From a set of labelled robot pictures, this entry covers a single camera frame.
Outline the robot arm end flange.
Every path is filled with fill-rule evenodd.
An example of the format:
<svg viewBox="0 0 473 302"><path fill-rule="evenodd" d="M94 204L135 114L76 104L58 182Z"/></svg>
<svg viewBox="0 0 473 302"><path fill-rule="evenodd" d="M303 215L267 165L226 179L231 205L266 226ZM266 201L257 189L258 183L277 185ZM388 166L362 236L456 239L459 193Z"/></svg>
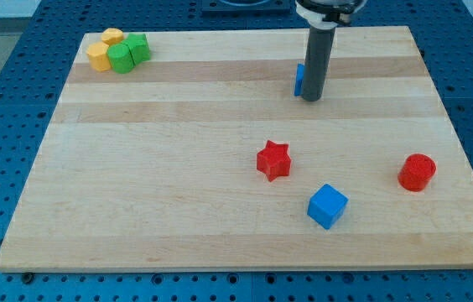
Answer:
<svg viewBox="0 0 473 302"><path fill-rule="evenodd" d="M296 13L316 29L330 30L351 23L367 0L296 0Z"/></svg>

